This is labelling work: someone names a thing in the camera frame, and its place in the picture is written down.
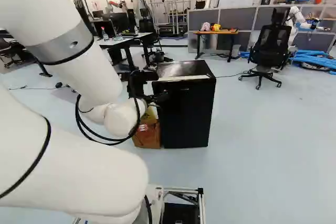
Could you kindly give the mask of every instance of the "yellow object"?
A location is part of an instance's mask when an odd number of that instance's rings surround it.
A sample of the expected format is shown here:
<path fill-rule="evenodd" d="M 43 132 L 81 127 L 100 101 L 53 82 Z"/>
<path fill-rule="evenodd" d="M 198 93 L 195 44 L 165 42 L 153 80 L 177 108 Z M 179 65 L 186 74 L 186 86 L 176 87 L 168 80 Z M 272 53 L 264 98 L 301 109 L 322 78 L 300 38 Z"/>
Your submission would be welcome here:
<path fill-rule="evenodd" d="M 220 24 L 214 24 L 213 25 L 213 31 L 219 31 L 220 30 L 220 27 L 221 25 Z"/>
<path fill-rule="evenodd" d="M 132 139 L 137 147 L 160 149 L 160 124 L 156 119 L 153 107 L 148 107 L 141 117 L 140 125 Z"/>

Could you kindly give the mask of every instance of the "black cabinet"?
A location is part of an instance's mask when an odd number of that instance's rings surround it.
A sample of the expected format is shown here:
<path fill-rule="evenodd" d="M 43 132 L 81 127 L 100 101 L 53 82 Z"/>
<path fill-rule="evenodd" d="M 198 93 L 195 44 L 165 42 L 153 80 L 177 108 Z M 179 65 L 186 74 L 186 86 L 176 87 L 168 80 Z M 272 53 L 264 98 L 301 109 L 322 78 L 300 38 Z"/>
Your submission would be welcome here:
<path fill-rule="evenodd" d="M 207 147 L 216 78 L 204 60 L 167 62 L 152 82 L 154 94 L 169 98 L 158 108 L 165 148 Z"/>

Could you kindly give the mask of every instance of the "gray partition wall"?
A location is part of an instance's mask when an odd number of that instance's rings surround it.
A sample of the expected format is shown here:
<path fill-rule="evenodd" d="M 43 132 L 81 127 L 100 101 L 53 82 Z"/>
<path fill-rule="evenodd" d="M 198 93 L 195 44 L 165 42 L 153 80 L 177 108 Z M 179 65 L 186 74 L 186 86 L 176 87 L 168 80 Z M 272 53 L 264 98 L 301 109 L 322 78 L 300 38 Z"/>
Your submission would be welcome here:
<path fill-rule="evenodd" d="M 226 9 L 198 9 L 188 11 L 188 51 L 196 52 L 197 36 L 193 32 L 200 30 L 202 23 L 218 23 L 222 28 L 238 28 L 235 44 L 241 45 L 240 50 L 249 50 L 254 45 L 263 25 L 271 24 L 273 9 L 285 11 L 293 5 L 258 5 L 234 7 Z M 330 31 L 300 30 L 294 44 L 302 50 L 318 50 L 329 52 L 336 40 L 336 7 L 331 5 L 296 5 L 305 18 L 319 18 L 318 26 L 329 27 Z M 205 53 L 224 53 L 230 49 L 230 37 L 226 35 L 203 36 L 201 50 Z"/>
<path fill-rule="evenodd" d="M 204 22 L 217 23 L 218 22 L 218 10 L 204 10 L 202 12 L 190 12 L 189 13 L 189 30 L 198 31 L 201 29 Z"/>
<path fill-rule="evenodd" d="M 219 24 L 224 28 L 251 30 L 256 8 L 221 9 Z"/>

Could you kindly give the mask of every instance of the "black office chair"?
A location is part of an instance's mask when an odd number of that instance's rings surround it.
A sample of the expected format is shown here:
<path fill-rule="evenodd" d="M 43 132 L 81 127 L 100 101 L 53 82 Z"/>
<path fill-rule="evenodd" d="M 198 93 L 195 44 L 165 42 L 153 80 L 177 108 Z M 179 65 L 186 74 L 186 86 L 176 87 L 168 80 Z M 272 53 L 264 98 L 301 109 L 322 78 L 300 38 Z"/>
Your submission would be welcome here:
<path fill-rule="evenodd" d="M 248 62 L 257 64 L 256 71 L 249 70 L 249 74 L 244 74 L 238 78 L 239 81 L 245 77 L 259 77 L 259 83 L 256 89 L 259 90 L 262 78 L 276 82 L 280 88 L 282 82 L 273 79 L 272 67 L 283 69 L 289 58 L 288 40 L 291 31 L 290 26 L 283 25 L 288 16 L 289 10 L 279 13 L 274 8 L 272 15 L 272 24 L 263 26 L 258 41 L 250 50 Z"/>
<path fill-rule="evenodd" d="M 21 50 L 22 48 L 18 42 L 7 42 L 3 38 L 0 38 L 0 58 L 4 63 L 5 68 L 10 68 L 12 65 L 19 65 L 23 63 L 22 60 L 14 59 L 14 56 Z M 2 57 L 10 58 L 10 62 L 5 63 Z"/>
<path fill-rule="evenodd" d="M 159 43 L 160 49 L 157 48 L 157 46 L 155 45 L 156 43 Z M 149 56 L 153 55 L 152 60 L 151 60 L 152 62 L 160 63 L 160 62 L 174 61 L 173 59 L 164 56 L 165 53 L 162 51 L 161 42 L 156 32 L 153 32 L 153 36 L 151 37 L 151 40 L 149 39 L 149 43 L 147 47 L 150 50 L 148 52 L 148 55 Z"/>

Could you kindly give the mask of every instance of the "keyboard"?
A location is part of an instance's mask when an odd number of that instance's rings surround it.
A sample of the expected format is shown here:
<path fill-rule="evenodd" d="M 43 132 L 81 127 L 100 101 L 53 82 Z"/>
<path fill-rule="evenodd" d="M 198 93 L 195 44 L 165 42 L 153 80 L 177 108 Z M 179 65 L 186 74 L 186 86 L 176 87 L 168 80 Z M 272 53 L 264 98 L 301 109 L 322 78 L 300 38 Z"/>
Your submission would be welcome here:
<path fill-rule="evenodd" d="M 137 34 L 135 34 L 135 33 L 121 33 L 121 36 L 132 36 L 132 37 L 136 37 Z"/>

